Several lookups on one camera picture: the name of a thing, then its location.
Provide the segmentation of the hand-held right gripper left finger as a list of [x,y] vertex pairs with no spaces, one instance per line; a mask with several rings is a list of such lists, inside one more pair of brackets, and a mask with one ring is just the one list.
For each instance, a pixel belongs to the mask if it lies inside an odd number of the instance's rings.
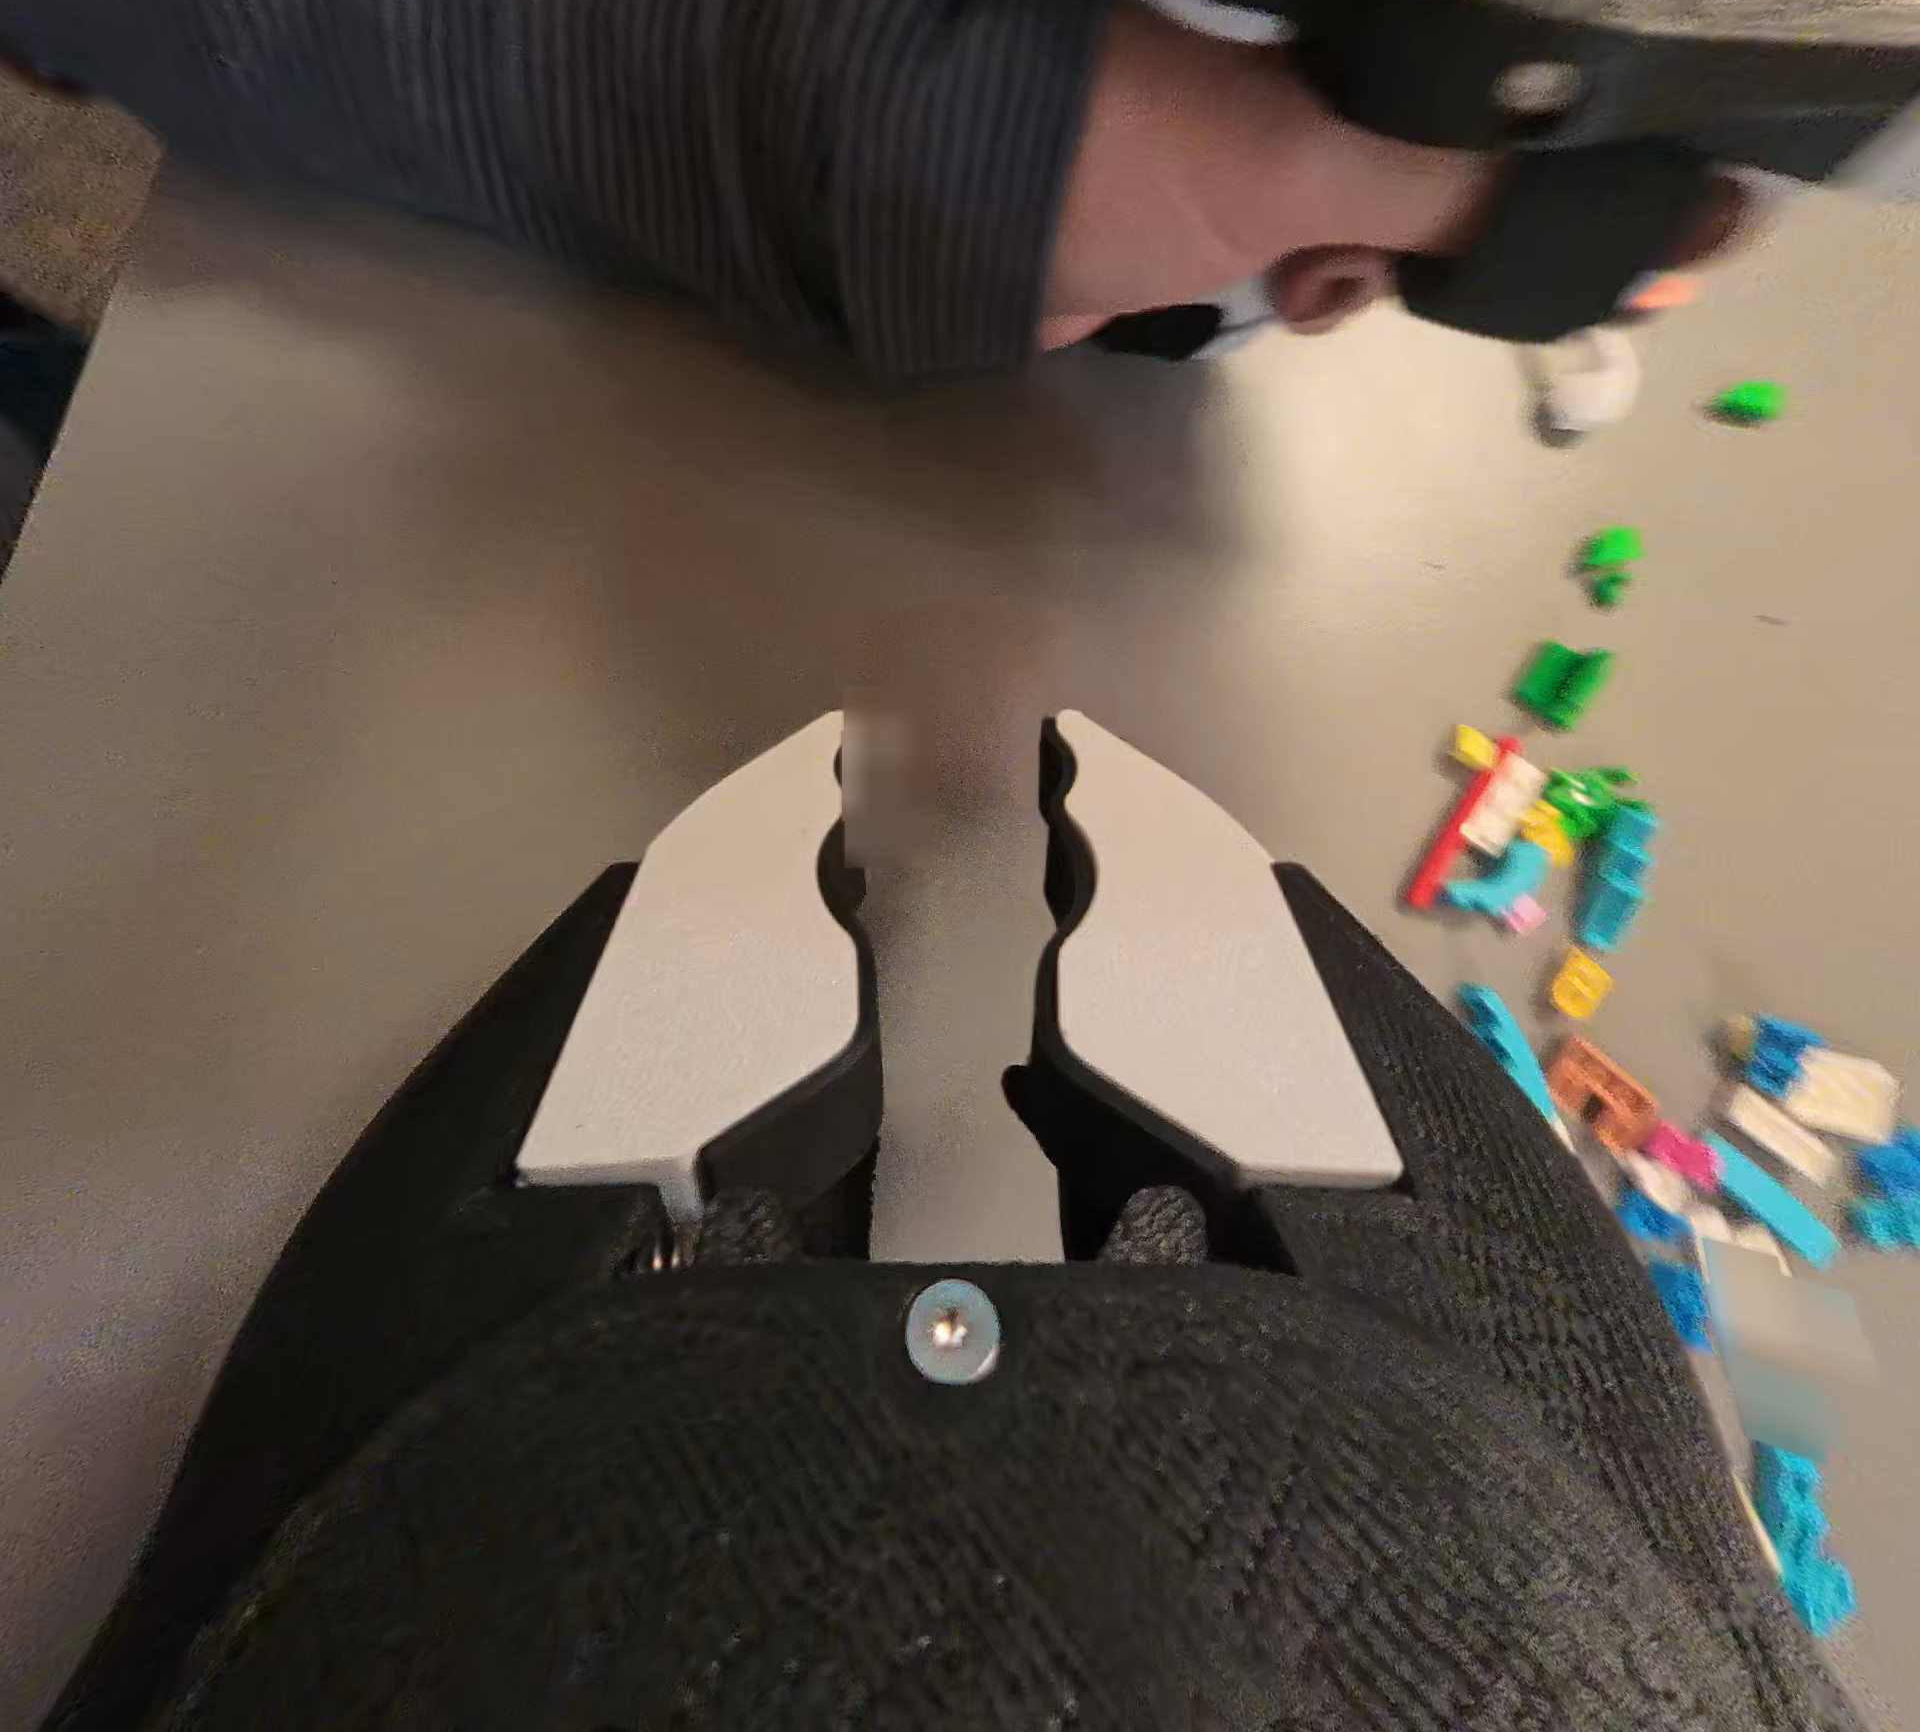
[[532,1187],[822,1206],[876,1148],[876,982],[827,711],[647,846],[518,1148]]

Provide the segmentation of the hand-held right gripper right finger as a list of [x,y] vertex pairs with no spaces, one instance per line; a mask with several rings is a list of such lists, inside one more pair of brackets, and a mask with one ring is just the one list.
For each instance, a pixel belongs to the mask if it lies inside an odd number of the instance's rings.
[[1007,1103],[1062,1203],[1394,1187],[1402,1154],[1263,840],[1086,711],[1044,721],[1041,816],[1052,937]]

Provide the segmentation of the person's left forearm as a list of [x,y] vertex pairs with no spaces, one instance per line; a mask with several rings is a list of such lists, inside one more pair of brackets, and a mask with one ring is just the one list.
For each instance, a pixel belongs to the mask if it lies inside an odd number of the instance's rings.
[[889,382],[1038,349],[1114,0],[2,0],[202,168],[458,224]]

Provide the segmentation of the white lego piece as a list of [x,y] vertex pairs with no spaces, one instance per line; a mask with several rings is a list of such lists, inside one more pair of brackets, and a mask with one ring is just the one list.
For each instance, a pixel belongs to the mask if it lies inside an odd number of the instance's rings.
[[1536,431],[1564,446],[1624,421],[1643,393],[1643,359],[1628,326],[1592,326],[1527,345]]

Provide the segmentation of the pile of mixed lego bricks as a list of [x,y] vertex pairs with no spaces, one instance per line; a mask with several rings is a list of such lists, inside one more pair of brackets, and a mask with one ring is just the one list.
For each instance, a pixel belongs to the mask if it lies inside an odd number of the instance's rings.
[[1637,778],[1610,766],[1548,770],[1519,737],[1454,735],[1468,774],[1408,877],[1406,902],[1527,934],[1544,889],[1571,875],[1571,943],[1546,1007],[1568,1030],[1541,1051],[1491,985],[1458,985],[1475,1040],[1568,1148],[1613,1176],[1610,1206],[1685,1349],[1704,1356],[1734,1421],[1734,1478],[1799,1622],[1827,1640],[1858,1592],[1827,1509],[1832,1398],[1872,1381],[1858,1301],[1821,1283],[1844,1251],[1917,1253],[1917,1125],[1883,1066],[1807,1027],[1741,1014],[1711,1125],[1686,1130],[1589,1034],[1605,958],[1638,922],[1661,836]]

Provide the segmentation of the large green lego piece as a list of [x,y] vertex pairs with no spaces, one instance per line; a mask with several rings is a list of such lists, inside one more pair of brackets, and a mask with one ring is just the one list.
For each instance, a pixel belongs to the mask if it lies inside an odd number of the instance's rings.
[[1607,687],[1616,655],[1541,642],[1512,684],[1512,705],[1548,730],[1575,730]]

